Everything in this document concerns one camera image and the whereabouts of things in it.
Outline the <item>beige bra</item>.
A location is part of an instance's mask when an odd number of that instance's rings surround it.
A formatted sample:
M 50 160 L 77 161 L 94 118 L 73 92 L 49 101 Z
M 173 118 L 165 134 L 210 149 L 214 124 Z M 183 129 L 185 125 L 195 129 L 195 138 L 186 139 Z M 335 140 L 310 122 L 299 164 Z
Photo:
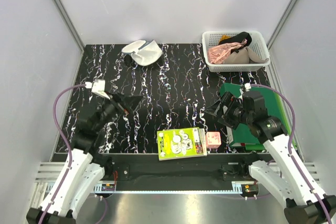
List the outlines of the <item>beige bra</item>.
M 223 61 L 223 64 L 267 63 L 268 61 L 269 59 L 261 59 L 249 47 L 244 47 L 232 50 L 231 54 Z

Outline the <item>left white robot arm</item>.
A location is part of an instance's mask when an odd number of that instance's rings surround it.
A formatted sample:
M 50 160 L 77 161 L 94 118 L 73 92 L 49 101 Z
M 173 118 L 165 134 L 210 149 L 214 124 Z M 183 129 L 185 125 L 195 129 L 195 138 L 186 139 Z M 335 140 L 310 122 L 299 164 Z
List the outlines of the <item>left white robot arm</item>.
M 103 98 L 93 114 L 78 120 L 65 164 L 43 202 L 28 210 L 28 223 L 76 223 L 94 186 L 114 175 L 112 157 L 99 153 L 103 128 L 114 117 L 132 115 L 143 96 L 105 93 Z

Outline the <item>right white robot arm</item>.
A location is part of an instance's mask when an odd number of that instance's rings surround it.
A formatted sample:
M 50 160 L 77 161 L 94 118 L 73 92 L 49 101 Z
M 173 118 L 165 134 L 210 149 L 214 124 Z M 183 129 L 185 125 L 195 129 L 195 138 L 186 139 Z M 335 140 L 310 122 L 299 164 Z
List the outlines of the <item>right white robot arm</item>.
M 277 175 L 257 154 L 238 167 L 244 180 L 261 183 L 280 203 L 288 223 L 331 223 L 335 214 L 335 196 L 327 195 L 311 176 L 291 142 L 282 121 L 268 114 L 264 97 L 258 91 L 245 91 L 239 98 L 230 92 L 206 108 L 219 123 L 237 129 L 248 126 L 271 154 L 282 172 Z

